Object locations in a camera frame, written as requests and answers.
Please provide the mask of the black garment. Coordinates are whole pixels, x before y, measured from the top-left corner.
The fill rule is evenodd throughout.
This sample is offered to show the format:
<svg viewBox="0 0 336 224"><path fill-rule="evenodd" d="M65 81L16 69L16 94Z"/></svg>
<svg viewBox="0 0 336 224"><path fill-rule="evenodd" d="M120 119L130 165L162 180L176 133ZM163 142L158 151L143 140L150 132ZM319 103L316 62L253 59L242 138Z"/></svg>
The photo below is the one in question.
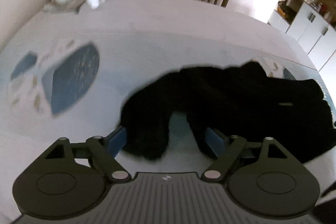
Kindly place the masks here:
<svg viewBox="0 0 336 224"><path fill-rule="evenodd" d="M272 137L301 163L335 146L330 106L319 84L268 77L253 61L239 67L183 68L136 91L121 110L124 151L161 158L174 113L185 114L199 150L211 159L208 129L254 142Z"/></svg>

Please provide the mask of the white lower cabinet row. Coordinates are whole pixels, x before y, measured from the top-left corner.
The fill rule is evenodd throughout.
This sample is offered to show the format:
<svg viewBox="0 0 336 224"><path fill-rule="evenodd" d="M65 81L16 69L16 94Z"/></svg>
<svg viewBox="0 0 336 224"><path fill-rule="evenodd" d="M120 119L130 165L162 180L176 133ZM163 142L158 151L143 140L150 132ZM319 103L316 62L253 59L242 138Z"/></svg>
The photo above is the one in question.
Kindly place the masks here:
<svg viewBox="0 0 336 224"><path fill-rule="evenodd" d="M302 4L291 23L274 10L268 24L294 38L318 71L335 54L335 29L306 3Z"/></svg>

